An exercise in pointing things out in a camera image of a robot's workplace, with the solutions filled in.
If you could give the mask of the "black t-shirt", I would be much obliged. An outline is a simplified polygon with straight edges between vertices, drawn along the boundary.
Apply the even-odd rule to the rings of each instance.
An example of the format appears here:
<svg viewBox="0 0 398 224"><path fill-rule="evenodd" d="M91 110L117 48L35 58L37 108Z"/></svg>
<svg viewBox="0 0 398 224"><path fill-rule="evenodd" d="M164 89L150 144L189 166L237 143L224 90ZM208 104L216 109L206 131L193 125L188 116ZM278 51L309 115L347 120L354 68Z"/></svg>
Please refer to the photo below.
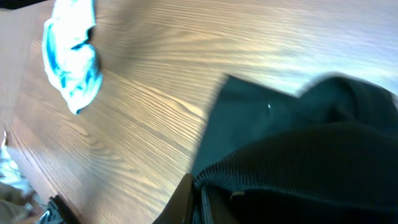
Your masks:
<svg viewBox="0 0 398 224"><path fill-rule="evenodd" d="M229 77L192 174L240 223L396 223L393 96L341 76L298 97Z"/></svg>

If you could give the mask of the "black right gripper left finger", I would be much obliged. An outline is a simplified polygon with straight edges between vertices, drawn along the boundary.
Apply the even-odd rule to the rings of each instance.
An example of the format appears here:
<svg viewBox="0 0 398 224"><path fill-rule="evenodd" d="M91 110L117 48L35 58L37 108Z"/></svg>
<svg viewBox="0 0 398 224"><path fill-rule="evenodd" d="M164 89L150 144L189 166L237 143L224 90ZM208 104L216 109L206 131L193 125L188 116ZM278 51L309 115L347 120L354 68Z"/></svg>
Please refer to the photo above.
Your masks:
<svg viewBox="0 0 398 224"><path fill-rule="evenodd" d="M195 194L193 176L185 174L153 224L191 224Z"/></svg>

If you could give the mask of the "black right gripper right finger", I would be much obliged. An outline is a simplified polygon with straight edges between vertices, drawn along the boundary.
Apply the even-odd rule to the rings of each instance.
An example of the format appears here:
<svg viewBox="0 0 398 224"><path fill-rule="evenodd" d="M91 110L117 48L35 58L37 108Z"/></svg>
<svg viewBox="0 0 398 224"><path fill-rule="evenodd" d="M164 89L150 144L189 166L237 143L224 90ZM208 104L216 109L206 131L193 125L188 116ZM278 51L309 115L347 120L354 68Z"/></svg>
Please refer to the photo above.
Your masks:
<svg viewBox="0 0 398 224"><path fill-rule="evenodd" d="M220 191L214 187L201 190L201 215L204 224L239 224Z"/></svg>

